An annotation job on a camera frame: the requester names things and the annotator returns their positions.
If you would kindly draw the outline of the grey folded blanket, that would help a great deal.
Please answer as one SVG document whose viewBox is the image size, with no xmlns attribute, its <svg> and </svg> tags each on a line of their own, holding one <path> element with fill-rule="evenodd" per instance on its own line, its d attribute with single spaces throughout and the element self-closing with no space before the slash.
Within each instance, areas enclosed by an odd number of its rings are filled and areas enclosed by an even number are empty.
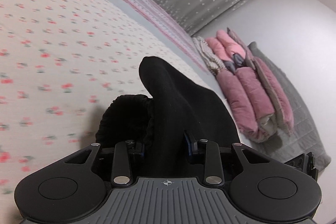
<svg viewBox="0 0 336 224">
<path fill-rule="evenodd" d="M 319 171 L 324 170 L 331 163 L 331 157 L 325 150 L 315 122 L 299 92 L 286 74 L 260 51 L 257 43 L 250 43 L 248 48 L 254 56 L 262 59 L 275 75 L 289 100 L 294 117 L 294 131 L 291 135 L 278 130 L 263 143 L 252 142 L 252 148 L 280 162 L 289 161 L 302 153 L 312 152 L 315 167 Z"/>
</svg>

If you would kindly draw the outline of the cherry print bed sheet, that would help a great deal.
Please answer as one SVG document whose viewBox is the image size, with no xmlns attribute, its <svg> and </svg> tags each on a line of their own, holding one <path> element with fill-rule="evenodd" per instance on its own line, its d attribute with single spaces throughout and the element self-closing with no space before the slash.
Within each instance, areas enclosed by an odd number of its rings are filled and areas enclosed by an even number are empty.
<svg viewBox="0 0 336 224">
<path fill-rule="evenodd" d="M 192 44 L 167 38 L 121 1 L 1 0 L 1 223 L 21 221 L 22 178 L 92 143 L 117 96 L 145 92 L 145 56 L 209 87 Z"/>
</svg>

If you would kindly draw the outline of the pink folded jacket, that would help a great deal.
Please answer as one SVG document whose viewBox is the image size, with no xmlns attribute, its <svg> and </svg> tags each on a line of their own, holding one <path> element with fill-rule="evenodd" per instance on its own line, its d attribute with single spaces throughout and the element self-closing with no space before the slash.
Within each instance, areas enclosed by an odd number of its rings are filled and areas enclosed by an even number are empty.
<svg viewBox="0 0 336 224">
<path fill-rule="evenodd" d="M 228 35 L 228 32 L 218 30 L 216 36 L 205 38 L 205 41 L 231 73 L 246 66 L 246 51 Z"/>
</svg>

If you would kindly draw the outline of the mauve folded quilted jacket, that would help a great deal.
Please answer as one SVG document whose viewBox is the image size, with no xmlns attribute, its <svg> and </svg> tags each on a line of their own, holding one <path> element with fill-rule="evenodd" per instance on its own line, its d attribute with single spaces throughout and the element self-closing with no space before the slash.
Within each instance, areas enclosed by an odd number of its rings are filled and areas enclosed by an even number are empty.
<svg viewBox="0 0 336 224">
<path fill-rule="evenodd" d="M 252 64 L 235 73 L 223 69 L 217 74 L 239 131 L 256 143 L 267 141 L 278 130 L 291 135 L 294 117 L 288 97 L 262 59 L 253 57 Z"/>
</svg>

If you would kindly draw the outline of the beige folded knit cloth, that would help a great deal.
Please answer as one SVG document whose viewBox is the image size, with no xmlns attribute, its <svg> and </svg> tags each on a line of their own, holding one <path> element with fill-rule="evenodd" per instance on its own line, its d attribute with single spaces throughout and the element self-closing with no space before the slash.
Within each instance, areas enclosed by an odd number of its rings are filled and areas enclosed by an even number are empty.
<svg viewBox="0 0 336 224">
<path fill-rule="evenodd" d="M 213 53 L 213 50 L 204 38 L 200 36 L 193 37 L 193 42 L 207 69 L 212 75 L 216 76 L 225 68 L 224 63 L 215 53 Z"/>
</svg>

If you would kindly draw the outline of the black pants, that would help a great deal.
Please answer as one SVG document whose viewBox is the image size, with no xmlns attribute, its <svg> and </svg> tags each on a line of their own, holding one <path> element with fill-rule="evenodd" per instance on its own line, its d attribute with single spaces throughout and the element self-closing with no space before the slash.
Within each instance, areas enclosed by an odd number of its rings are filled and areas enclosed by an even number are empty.
<svg viewBox="0 0 336 224">
<path fill-rule="evenodd" d="M 221 147 L 239 142 L 222 100 L 159 57 L 144 57 L 139 76 L 150 97 L 123 95 L 108 107 L 96 133 L 104 148 L 133 140 L 144 146 L 137 176 L 181 177 L 188 169 L 187 135 Z"/>
</svg>

